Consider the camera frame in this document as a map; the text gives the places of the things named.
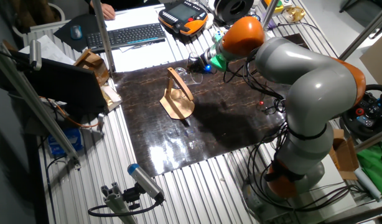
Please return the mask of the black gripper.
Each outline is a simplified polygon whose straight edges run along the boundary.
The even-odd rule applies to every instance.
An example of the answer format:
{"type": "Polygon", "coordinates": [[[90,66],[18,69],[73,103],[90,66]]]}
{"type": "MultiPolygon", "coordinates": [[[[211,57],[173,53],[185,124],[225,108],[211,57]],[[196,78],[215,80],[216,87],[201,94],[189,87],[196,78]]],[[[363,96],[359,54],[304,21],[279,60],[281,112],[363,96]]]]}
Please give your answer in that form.
{"type": "Polygon", "coordinates": [[[191,52],[187,59],[187,70],[191,71],[193,77],[202,75],[201,73],[212,74],[212,66],[206,62],[203,55],[198,55],[195,52],[191,52]]]}

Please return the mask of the person's bare hand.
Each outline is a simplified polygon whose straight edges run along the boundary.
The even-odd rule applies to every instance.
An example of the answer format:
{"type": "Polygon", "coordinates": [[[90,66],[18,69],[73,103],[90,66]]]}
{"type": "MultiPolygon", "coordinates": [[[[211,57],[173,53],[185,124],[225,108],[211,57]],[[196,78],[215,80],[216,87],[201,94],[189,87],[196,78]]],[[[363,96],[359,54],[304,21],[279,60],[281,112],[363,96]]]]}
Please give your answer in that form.
{"type": "Polygon", "coordinates": [[[102,3],[101,8],[103,11],[103,16],[106,20],[114,20],[115,19],[116,13],[115,13],[114,8],[111,5],[102,3]]]}

